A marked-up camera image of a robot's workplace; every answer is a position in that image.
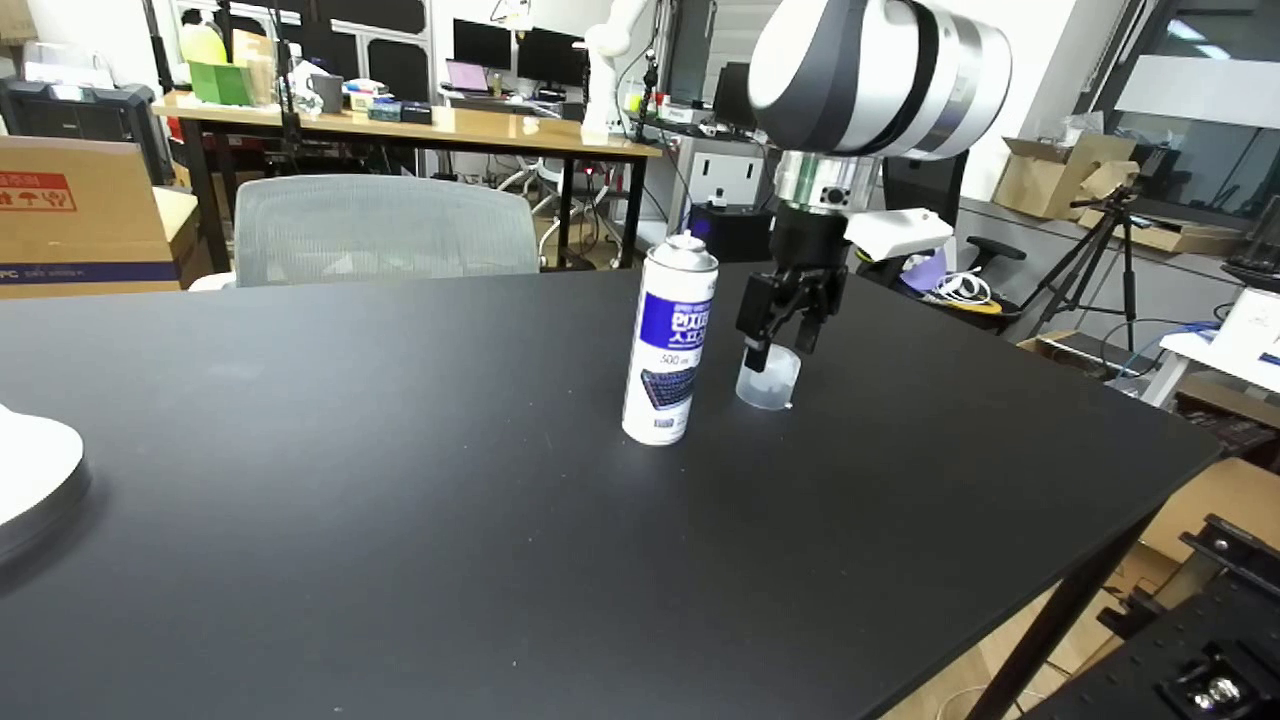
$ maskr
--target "box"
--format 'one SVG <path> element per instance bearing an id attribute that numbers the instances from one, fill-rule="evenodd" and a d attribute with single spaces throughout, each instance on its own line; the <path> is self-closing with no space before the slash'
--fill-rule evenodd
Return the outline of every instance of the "box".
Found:
<path id="1" fill-rule="evenodd" d="M 1081 227 L 1097 227 L 1104 222 L 1104 214 L 1097 207 L 1081 207 L 1076 225 Z M 1132 225 L 1132 243 L 1153 247 L 1153 253 L 1170 253 L 1170 256 L 1228 256 L 1234 247 L 1242 247 L 1242 227 L 1228 225 L 1192 225 L 1192 222 L 1174 222 L 1174 217 L 1137 217 Z"/>
<path id="2" fill-rule="evenodd" d="M 1104 161 L 1129 161 L 1132 140 L 1121 135 L 1081 135 L 1076 149 L 1038 143 L 1038 140 L 1004 140 L 1007 164 L 996 183 L 996 206 L 1038 217 L 1038 222 L 1063 222 L 1071 217 L 1071 200 L 1081 195 L 1081 183 L 1104 164 Z"/>
<path id="3" fill-rule="evenodd" d="M 0 0 L 0 47 L 19 47 L 24 41 L 38 41 L 28 0 Z"/>
<path id="4" fill-rule="evenodd" d="M 136 143 L 0 140 L 0 296 L 178 293 L 194 217 Z"/>

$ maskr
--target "can cap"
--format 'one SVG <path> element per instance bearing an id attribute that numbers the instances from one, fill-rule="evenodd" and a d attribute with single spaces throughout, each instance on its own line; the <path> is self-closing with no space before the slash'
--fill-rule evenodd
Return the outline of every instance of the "can cap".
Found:
<path id="1" fill-rule="evenodd" d="M 675 268 L 675 272 L 716 272 L 721 268 L 721 260 L 709 253 L 709 243 L 689 231 L 657 243 L 651 256 L 657 256 L 657 263 Z"/>

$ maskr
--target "spray can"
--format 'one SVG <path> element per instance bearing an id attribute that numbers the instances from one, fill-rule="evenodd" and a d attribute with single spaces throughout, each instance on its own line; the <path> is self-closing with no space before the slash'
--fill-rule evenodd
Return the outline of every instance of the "spray can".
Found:
<path id="1" fill-rule="evenodd" d="M 671 235 L 644 260 L 623 433 L 670 450 L 689 429 L 721 260 L 698 235 Z"/>

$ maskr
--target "tripod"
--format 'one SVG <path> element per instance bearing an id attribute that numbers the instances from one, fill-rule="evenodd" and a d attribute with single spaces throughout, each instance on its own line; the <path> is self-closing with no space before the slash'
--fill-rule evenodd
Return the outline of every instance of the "tripod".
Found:
<path id="1" fill-rule="evenodd" d="M 1137 327 L 1137 272 L 1132 272 L 1132 217 L 1129 217 L 1132 192 L 1115 189 L 1104 200 L 1076 206 L 1076 207 L 1100 207 L 1104 217 L 1097 227 L 1063 256 L 1053 263 L 1053 272 L 1038 286 L 1038 293 L 1025 299 L 1033 310 L 1045 293 L 1048 304 L 1038 317 L 1042 333 L 1053 317 L 1083 310 L 1083 293 L 1111 243 L 1111 231 L 1121 227 L 1121 260 L 1123 260 L 1123 353 L 1132 355 L 1132 327 Z"/>

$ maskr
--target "gray chair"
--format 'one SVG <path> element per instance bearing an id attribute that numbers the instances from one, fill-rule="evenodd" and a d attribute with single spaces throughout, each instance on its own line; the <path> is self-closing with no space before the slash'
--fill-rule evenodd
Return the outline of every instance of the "gray chair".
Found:
<path id="1" fill-rule="evenodd" d="M 238 290 L 370 276 L 533 276 L 520 195 L 421 178 L 279 178 L 238 195 Z"/>

